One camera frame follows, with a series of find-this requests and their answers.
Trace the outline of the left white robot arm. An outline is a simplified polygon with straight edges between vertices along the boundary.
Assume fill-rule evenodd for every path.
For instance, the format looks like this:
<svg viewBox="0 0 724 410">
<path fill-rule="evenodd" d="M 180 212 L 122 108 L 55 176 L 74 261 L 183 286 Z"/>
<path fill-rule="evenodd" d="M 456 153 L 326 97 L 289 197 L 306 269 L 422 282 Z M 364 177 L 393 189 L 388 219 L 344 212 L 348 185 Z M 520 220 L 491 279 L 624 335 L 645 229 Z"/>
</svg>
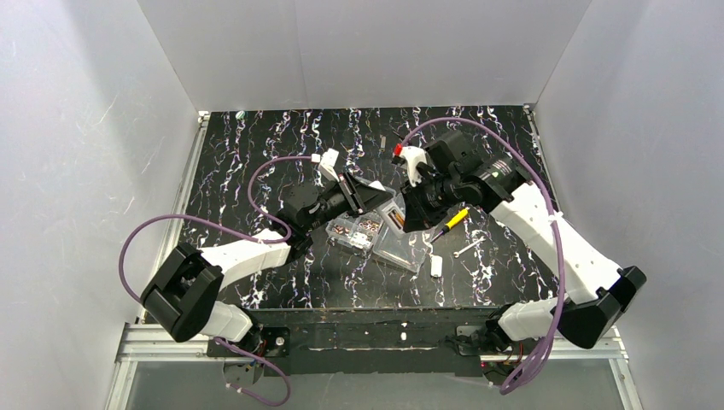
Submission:
<svg viewBox="0 0 724 410">
<path fill-rule="evenodd" d="M 299 184 L 283 199 L 272 226 L 251 239 L 205 249 L 188 243 L 177 246 L 143 290 L 140 302 L 176 342 L 198 334 L 241 342 L 255 323 L 240 307 L 219 301 L 221 290 L 303 256 L 312 247 L 312 232 L 333 219 L 375 211 L 393 198 L 379 182 L 367 184 L 351 173 L 324 188 Z"/>
</svg>

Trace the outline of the white remote control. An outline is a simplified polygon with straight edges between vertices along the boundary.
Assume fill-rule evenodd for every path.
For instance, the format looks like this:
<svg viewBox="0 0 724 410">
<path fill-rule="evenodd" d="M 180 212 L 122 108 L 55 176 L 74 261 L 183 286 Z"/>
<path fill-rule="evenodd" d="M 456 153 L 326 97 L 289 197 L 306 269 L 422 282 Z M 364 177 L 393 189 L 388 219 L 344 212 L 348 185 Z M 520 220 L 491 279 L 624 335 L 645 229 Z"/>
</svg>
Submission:
<svg viewBox="0 0 724 410">
<path fill-rule="evenodd" d="M 398 211 L 401 216 L 404 219 L 404 226 L 405 226 L 405 215 L 402 212 L 399 204 L 395 200 L 395 196 L 393 196 L 389 201 L 386 201 L 384 204 L 380 205 L 376 208 L 376 213 L 379 215 L 379 217 L 382 219 L 384 224 L 389 228 L 389 230 L 392 232 L 393 235 L 396 237 L 403 236 L 406 232 L 403 228 L 400 228 L 397 224 L 395 218 L 394 218 L 394 211 Z"/>
</svg>

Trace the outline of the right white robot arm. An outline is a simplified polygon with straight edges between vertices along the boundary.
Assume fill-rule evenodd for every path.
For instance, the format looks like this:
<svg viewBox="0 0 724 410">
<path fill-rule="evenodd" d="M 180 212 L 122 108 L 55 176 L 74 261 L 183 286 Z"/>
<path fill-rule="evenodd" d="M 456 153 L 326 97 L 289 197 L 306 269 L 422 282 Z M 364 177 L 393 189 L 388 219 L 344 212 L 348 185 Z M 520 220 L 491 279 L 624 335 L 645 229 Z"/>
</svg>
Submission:
<svg viewBox="0 0 724 410">
<path fill-rule="evenodd" d="M 422 148 L 397 145 L 394 164 L 406 168 L 404 230 L 441 222 L 465 204 L 509 228 L 563 280 L 563 299 L 518 302 L 493 313 L 486 339 L 496 348 L 544 337 L 550 328 L 591 349 L 628 311 L 647 281 L 636 266 L 621 267 L 597 251 L 566 220 L 551 214 L 532 173 L 508 155 L 484 160 L 459 131 Z"/>
</svg>

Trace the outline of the white battery cover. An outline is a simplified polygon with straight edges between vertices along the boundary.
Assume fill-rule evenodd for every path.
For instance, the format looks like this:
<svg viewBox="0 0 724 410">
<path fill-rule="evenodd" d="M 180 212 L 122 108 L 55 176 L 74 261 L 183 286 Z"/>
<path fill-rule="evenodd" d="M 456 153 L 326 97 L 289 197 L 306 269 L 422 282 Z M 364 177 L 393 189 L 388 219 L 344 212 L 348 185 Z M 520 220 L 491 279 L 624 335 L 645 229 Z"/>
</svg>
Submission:
<svg viewBox="0 0 724 410">
<path fill-rule="evenodd" d="M 430 256 L 430 276 L 440 278 L 442 276 L 442 257 L 439 255 Z"/>
</svg>

